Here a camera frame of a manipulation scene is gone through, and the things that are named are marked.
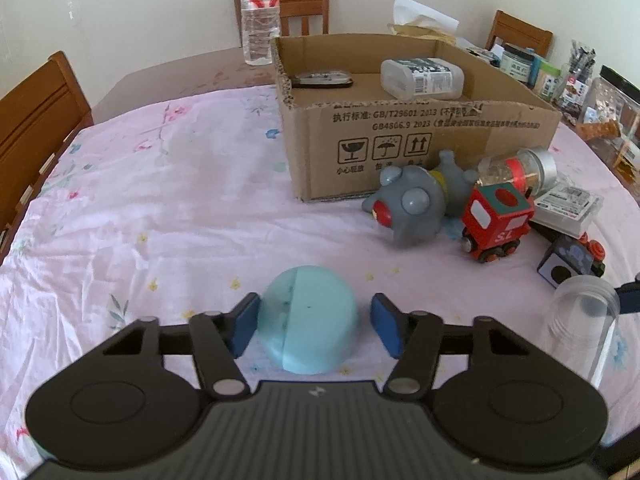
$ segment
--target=chair backrest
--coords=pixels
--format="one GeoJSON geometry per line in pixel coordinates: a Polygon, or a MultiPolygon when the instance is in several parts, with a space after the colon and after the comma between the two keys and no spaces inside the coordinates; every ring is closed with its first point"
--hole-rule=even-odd
{"type": "MultiPolygon", "coordinates": [[[[242,3],[234,0],[236,20],[242,43],[242,3]]],[[[329,0],[280,0],[280,24],[282,35],[289,35],[289,18],[301,18],[302,35],[309,35],[309,17],[322,16],[322,33],[329,33],[329,0]]]]}
{"type": "Polygon", "coordinates": [[[91,124],[91,108],[63,52],[0,100],[0,263],[30,199],[76,133],[91,124]]]}
{"type": "Polygon", "coordinates": [[[534,27],[498,10],[495,13],[494,26],[489,33],[485,48],[491,49],[496,38],[500,38],[504,43],[512,43],[520,48],[531,47],[536,51],[536,54],[544,57],[551,46],[553,36],[549,30],[534,27]]]}

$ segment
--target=white wall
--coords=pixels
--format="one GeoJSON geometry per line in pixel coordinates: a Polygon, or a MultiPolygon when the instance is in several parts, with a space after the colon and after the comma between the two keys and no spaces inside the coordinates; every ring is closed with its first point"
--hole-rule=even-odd
{"type": "MultiPolygon", "coordinates": [[[[495,0],[420,0],[484,43],[495,0]]],[[[232,0],[0,0],[0,96],[64,50],[95,105],[123,76],[239,45],[232,0]]],[[[393,0],[331,0],[331,32],[386,32],[393,0]]]]}
{"type": "Polygon", "coordinates": [[[640,88],[640,0],[497,0],[497,7],[552,31],[547,57],[556,66],[578,40],[595,49],[595,74],[606,64],[640,88]]]}

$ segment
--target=toy train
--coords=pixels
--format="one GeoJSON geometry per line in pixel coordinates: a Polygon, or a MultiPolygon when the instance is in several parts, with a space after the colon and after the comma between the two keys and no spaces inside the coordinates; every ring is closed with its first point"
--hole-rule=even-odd
{"type": "Polygon", "coordinates": [[[463,250],[481,263],[513,254],[531,229],[530,195],[530,189],[523,195],[509,182],[475,187],[462,215],[463,250]]]}

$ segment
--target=black lid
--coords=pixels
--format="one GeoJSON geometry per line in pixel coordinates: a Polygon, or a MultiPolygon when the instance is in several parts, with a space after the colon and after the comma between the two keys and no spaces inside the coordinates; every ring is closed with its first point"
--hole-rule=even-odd
{"type": "Polygon", "coordinates": [[[624,95],[631,97],[636,103],[640,103],[640,90],[632,82],[623,78],[618,72],[603,65],[600,69],[600,77],[611,83],[624,95]]]}
{"type": "Polygon", "coordinates": [[[521,57],[522,59],[526,59],[527,61],[533,61],[533,54],[530,52],[527,52],[526,50],[524,50],[523,48],[520,48],[519,46],[515,46],[514,44],[511,43],[505,43],[503,45],[504,49],[507,52],[510,52],[511,54],[515,54],[518,57],[521,57]]]}

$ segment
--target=gray plush toy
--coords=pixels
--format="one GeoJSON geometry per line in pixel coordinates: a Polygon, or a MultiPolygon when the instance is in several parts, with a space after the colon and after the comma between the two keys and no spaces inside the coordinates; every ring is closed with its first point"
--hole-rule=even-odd
{"type": "Polygon", "coordinates": [[[444,215],[464,211],[478,172],[461,170],[450,150],[440,152],[433,171],[420,166],[387,166],[380,173],[380,190],[362,203],[379,224],[394,232],[394,243],[407,246],[430,240],[442,226],[444,215]]]}

